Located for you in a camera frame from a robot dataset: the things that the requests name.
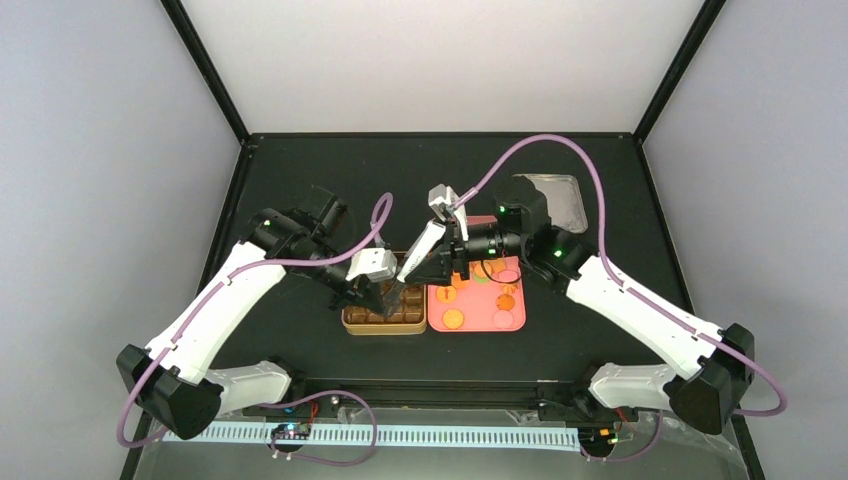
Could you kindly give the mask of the gold cookie tin box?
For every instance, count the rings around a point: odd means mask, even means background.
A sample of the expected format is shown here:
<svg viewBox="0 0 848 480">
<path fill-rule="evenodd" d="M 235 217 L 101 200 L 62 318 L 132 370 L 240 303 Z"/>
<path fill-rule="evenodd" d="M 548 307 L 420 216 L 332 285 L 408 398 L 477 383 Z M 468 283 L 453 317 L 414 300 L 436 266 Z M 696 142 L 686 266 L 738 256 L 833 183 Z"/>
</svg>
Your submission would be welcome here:
<svg viewBox="0 0 848 480">
<path fill-rule="evenodd" d="M 380 282 L 382 298 L 393 278 Z M 406 284 L 400 305 L 391 316 L 385 312 L 385 307 L 381 312 L 373 312 L 362 307 L 348 306 L 342 309 L 341 322 L 347 332 L 355 336 L 420 334 L 426 330 L 426 297 L 424 285 Z"/>
</svg>

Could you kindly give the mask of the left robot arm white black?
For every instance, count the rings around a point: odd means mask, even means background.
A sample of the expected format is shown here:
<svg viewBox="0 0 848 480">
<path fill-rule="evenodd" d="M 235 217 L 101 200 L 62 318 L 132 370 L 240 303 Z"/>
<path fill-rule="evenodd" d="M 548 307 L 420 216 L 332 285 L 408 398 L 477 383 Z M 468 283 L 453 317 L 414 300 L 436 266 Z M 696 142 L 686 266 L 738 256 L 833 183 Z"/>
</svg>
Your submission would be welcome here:
<svg viewBox="0 0 848 480">
<path fill-rule="evenodd" d="M 383 310 L 378 277 L 392 274 L 395 258 L 388 249 L 369 244 L 388 219 L 392 194 L 386 192 L 378 199 L 366 236 L 339 253 L 330 241 L 347 206 L 326 190 L 312 192 L 307 205 L 257 212 L 186 310 L 146 346 L 128 344 L 119 353 L 116 366 L 128 390 L 116 426 L 120 445 L 136 448 L 146 443 L 125 435 L 134 406 L 161 424 L 155 439 L 171 432 L 188 440 L 222 414 L 285 398 L 292 377 L 275 361 L 219 370 L 212 369 L 211 363 L 255 304 L 286 275 L 328 288 L 332 309 Z"/>
</svg>

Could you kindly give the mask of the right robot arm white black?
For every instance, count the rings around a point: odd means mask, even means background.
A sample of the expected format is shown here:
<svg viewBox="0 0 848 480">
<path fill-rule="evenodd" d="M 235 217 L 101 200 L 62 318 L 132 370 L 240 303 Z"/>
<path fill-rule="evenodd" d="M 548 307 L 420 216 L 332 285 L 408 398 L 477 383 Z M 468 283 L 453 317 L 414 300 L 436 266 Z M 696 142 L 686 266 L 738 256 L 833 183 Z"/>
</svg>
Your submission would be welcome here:
<svg viewBox="0 0 848 480">
<path fill-rule="evenodd" d="M 511 176 L 493 195 L 494 221 L 478 225 L 462 218 L 449 187 L 437 185 L 429 193 L 436 216 L 405 256 L 398 281 L 448 286 L 474 261 L 517 257 L 523 272 L 605 317 L 661 360 L 598 367 L 569 392 L 578 416 L 593 419 L 617 407 L 665 410 L 702 433 L 721 433 L 754 379 L 753 333 L 738 323 L 722 328 L 688 314 L 557 224 L 549 207 L 564 196 L 552 179 Z"/>
</svg>

